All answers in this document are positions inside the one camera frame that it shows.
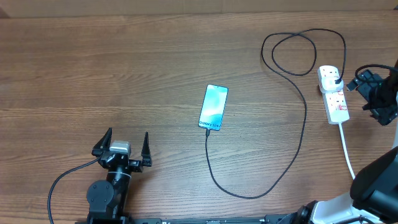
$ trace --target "power strip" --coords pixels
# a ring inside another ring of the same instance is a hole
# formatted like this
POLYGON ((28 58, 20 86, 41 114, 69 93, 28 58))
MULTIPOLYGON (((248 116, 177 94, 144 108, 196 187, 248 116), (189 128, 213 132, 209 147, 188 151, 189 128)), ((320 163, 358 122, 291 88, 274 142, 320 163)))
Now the power strip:
POLYGON ((339 124, 349 120, 343 81, 339 84, 332 82, 338 77, 338 69, 334 66, 324 65, 318 69, 319 84, 329 124, 339 124))

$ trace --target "black cord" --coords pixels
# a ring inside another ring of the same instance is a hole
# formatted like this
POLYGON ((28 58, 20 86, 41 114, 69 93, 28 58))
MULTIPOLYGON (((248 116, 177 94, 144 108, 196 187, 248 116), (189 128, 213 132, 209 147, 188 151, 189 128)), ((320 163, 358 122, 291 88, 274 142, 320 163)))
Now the black cord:
POLYGON ((388 70, 390 70, 392 72, 398 73, 398 68, 390 67, 390 66, 387 66, 387 65, 378 65, 378 64, 364 65, 364 66, 359 67, 355 71, 355 78, 358 79, 359 81, 365 82, 365 83, 381 83, 381 82, 384 82, 384 80, 377 80, 377 81, 373 80, 373 81, 370 81, 370 80, 362 79, 361 77, 359 77, 358 73, 359 73, 359 71, 361 71, 364 68, 385 68, 385 69, 388 69, 388 70))
POLYGON ((93 160, 93 161, 91 161, 91 162, 88 162, 88 163, 86 163, 86 164, 83 164, 83 165, 81 165, 81 166, 78 166, 78 167, 76 167, 76 168, 73 168, 73 169, 70 169, 70 170, 64 172, 63 174, 61 174, 61 175, 54 181, 54 183, 53 183, 52 186, 51 186, 50 192, 49 192, 49 197, 48 197, 48 199, 47 199, 47 211, 48 211, 48 213, 49 213, 49 219, 50 219, 50 223, 51 223, 51 224, 54 224, 54 221, 52 220, 52 215, 51 215, 51 195, 52 195, 52 192, 53 192, 53 190, 54 190, 54 188, 55 188, 55 185, 58 183, 58 181, 59 181, 62 177, 66 176, 67 174, 70 174, 70 173, 73 172, 73 171, 76 171, 76 170, 78 170, 78 169, 81 169, 81 168, 90 166, 90 165, 92 165, 92 164, 98 162, 98 161, 101 159, 101 156, 102 156, 102 155, 100 155, 99 157, 97 157, 95 160, 93 160))
POLYGON ((296 160, 296 157, 297 157, 297 155, 298 155, 299 152, 300 152, 301 144, 302 144, 302 141, 303 141, 303 135, 304 135, 305 121, 307 120, 307 102, 305 101, 305 98, 304 98, 302 92, 300 91, 300 89, 297 87, 297 85, 296 85, 292 80, 290 80, 289 78, 287 78, 286 76, 284 76, 284 75, 281 74, 280 72, 274 70, 273 68, 271 68, 271 67, 267 64, 267 62, 266 62, 266 60, 265 60, 265 58, 264 58, 263 52, 264 52, 264 45, 266 44, 266 41, 267 41, 267 39, 268 39, 269 37, 272 37, 273 35, 289 35, 288 37, 286 37, 286 38, 282 39, 281 41, 279 41, 278 43, 276 43, 275 46, 272 48, 272 51, 271 51, 272 61, 274 61, 275 65, 276 65, 279 69, 281 69, 283 72, 285 72, 285 73, 288 73, 288 74, 290 74, 290 75, 295 75, 295 76, 304 76, 304 75, 306 75, 306 74, 308 74, 308 73, 310 73, 310 72, 312 71, 312 69, 313 69, 314 66, 315 66, 315 62, 317 61, 317 48, 315 47, 315 43, 314 43, 311 39, 309 39, 308 37, 302 35, 302 33, 308 32, 308 31, 312 31, 312 30, 323 30, 323 31, 328 31, 328 32, 335 33, 335 34, 337 34, 337 35, 339 35, 339 36, 341 37, 341 39, 342 39, 342 41, 343 41, 343 45, 344 45, 344 60, 343 60, 343 68, 342 68, 342 70, 341 70, 341 76, 340 76, 339 79, 336 80, 336 83, 340 83, 340 82, 341 82, 341 80, 342 80, 342 78, 343 78, 343 74, 344 74, 345 65, 346 65, 346 51, 347 51, 347 48, 346 48, 346 42, 345 42, 344 37, 343 37, 341 34, 339 34, 338 32, 333 31, 333 30, 330 30, 330 29, 308 29, 308 30, 303 30, 303 31, 298 32, 298 33, 294 33, 294 32, 280 32, 280 33, 275 33, 275 34, 270 34, 270 35, 268 35, 268 36, 264 39, 264 41, 263 41, 263 43, 262 43, 262 46, 261 46, 261 58, 262 58, 262 61, 264 62, 264 64, 265 64, 271 71, 275 72, 276 74, 280 75, 282 78, 284 78, 284 79, 286 79, 288 82, 290 82, 290 84, 292 84, 292 85, 294 86, 294 88, 296 88, 296 90, 297 90, 298 93, 300 94, 301 98, 303 99, 303 103, 304 103, 304 119, 303 119, 303 127, 302 127, 302 131, 301 131, 301 136, 300 136, 300 142, 298 143, 298 148, 297 148, 296 154, 294 155, 292 161, 291 161, 290 164, 287 166, 287 168, 285 169, 285 171, 283 171, 283 173, 280 175, 280 177, 275 181, 275 183, 274 183, 266 192, 264 192, 263 194, 260 194, 260 195, 257 195, 257 196, 253 196, 253 197, 246 197, 246 196, 240 196, 240 195, 237 195, 237 194, 234 194, 234 193, 231 193, 231 192, 225 190, 224 188, 222 188, 222 186, 220 186, 220 185, 217 183, 216 179, 214 178, 213 172, 211 171, 209 156, 208 156, 208 152, 207 152, 207 139, 208 139, 208 136, 210 135, 210 130, 207 129, 207 130, 206 130, 206 141, 205 141, 205 150, 206 150, 207 164, 208 164, 208 167, 209 167, 209 171, 210 171, 211 178, 213 179, 213 181, 214 181, 214 183, 217 185, 217 187, 218 187, 220 190, 222 190, 223 192, 225 192, 225 193, 227 193, 227 194, 229 194, 229 195, 231 195, 231 196, 238 197, 238 198, 243 198, 243 199, 257 199, 257 198, 261 198, 261 197, 267 195, 267 194, 278 184, 278 182, 281 180, 281 178, 282 178, 282 177, 286 174, 286 172, 289 170, 290 166, 292 166, 294 160, 296 160), (307 39, 307 40, 313 45, 314 54, 315 54, 311 68, 310 68, 308 71, 304 72, 304 73, 298 73, 298 74, 297 74, 297 73, 292 73, 292 72, 290 72, 290 71, 285 70, 284 68, 282 68, 282 67, 275 61, 275 58, 274 58, 274 50, 275 50, 275 48, 276 48, 280 43, 282 43, 283 41, 285 41, 285 40, 287 40, 287 39, 289 39, 289 38, 292 38, 292 37, 296 37, 296 36, 300 36, 300 37, 303 37, 303 38, 307 39))
POLYGON ((359 222, 366 221, 369 224, 374 224, 374 222, 372 222, 371 220, 369 220, 368 218, 365 218, 363 216, 360 216, 360 217, 357 217, 357 218, 350 218, 349 220, 341 221, 341 222, 338 222, 336 224, 350 224, 350 223, 354 223, 354 222, 358 222, 358 221, 359 222))

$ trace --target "beige wall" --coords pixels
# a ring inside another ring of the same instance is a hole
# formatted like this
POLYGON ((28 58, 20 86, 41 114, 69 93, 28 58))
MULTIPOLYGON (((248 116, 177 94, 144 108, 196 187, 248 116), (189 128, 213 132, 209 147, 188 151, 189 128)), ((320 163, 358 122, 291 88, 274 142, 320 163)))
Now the beige wall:
POLYGON ((0 17, 388 10, 398 0, 0 0, 0 17))

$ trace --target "smartphone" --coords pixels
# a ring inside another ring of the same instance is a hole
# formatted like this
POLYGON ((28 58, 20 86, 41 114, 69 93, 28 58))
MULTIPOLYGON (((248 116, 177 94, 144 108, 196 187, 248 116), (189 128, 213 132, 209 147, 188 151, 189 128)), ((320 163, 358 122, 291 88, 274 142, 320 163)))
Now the smartphone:
POLYGON ((201 107, 199 127, 219 131, 223 121, 228 88, 207 85, 205 99, 201 107))

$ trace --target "white extension cord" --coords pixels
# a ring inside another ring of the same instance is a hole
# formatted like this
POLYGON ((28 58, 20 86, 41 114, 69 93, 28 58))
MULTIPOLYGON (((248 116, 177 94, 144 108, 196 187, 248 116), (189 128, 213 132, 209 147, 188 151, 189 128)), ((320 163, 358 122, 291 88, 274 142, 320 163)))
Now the white extension cord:
POLYGON ((319 87, 322 92, 323 104, 325 105, 328 122, 329 124, 338 124, 347 166, 351 176, 355 179, 355 174, 347 153, 342 126, 343 122, 349 120, 347 103, 342 90, 343 81, 339 84, 335 83, 335 80, 339 79, 339 77, 338 69, 334 66, 324 65, 318 69, 319 87))

